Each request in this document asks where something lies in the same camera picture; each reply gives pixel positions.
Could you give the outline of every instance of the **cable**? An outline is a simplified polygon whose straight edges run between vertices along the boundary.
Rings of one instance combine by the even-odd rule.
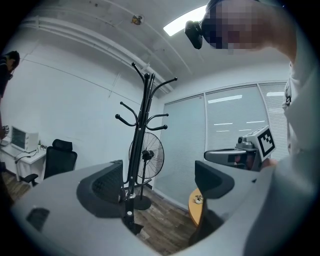
[[[34,157],[37,153],[39,153],[39,148],[37,149],[37,151],[33,154],[33,155],[25,155],[25,156],[22,156],[22,157],[20,157],[18,160],[16,160],[16,161],[14,161],[14,163],[15,164],[17,164],[19,161],[20,161],[20,159],[22,159],[22,158],[31,158],[31,157]]]

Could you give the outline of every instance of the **person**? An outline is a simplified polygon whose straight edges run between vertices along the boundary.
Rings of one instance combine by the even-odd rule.
[[[17,51],[11,51],[0,57],[0,103],[6,90],[8,81],[13,77],[12,72],[16,69],[20,62],[20,55]],[[3,129],[1,114],[0,114],[0,139],[2,140],[6,136],[6,131]],[[0,169],[0,195],[1,201],[6,208],[13,205],[12,200],[6,184],[3,180],[2,173],[5,171],[3,165],[1,164]]]
[[[20,63],[20,55],[15,51],[0,57],[0,101],[4,97],[8,81],[13,77],[12,72]],[[6,131],[3,129],[3,124],[0,114],[0,139],[6,136]]]
[[[284,88],[282,107],[286,111],[305,84],[319,85],[319,62],[299,26],[278,6],[257,0],[211,0],[201,24],[203,38],[216,49],[259,51],[266,47],[287,56],[289,79]],[[290,154],[302,151],[287,120],[287,145]],[[262,168],[276,165],[268,158]]]

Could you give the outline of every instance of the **office chair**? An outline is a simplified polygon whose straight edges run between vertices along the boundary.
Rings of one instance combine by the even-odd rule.
[[[78,154],[72,151],[72,142],[55,139],[52,146],[46,149],[44,179],[56,174],[73,171]],[[37,174],[30,174],[24,181],[36,185]]]

